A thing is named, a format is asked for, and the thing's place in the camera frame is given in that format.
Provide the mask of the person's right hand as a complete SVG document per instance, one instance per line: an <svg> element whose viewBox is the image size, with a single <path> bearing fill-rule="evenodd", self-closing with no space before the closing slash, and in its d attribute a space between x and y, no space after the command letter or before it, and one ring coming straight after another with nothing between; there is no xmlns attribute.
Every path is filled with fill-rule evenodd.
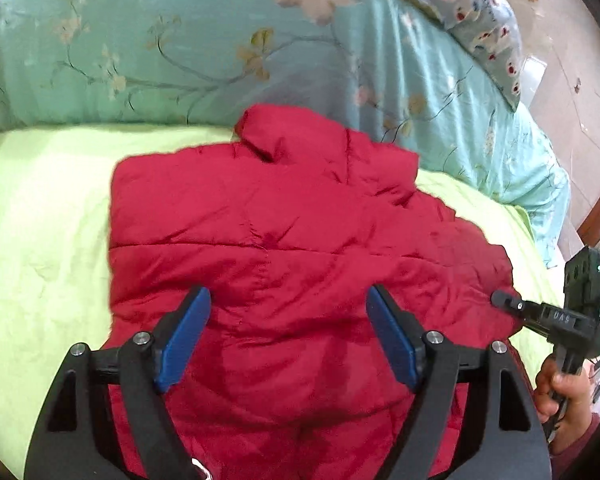
<svg viewBox="0 0 600 480"><path fill-rule="evenodd" d="M585 365L577 375L563 373L554 356L548 356L535 378L533 400L541 422L547 422L559 412L559 403L552 394L565 398L565 411L556 425L550 450L554 455L564 452L580 440L592 422L591 384Z"/></svg>

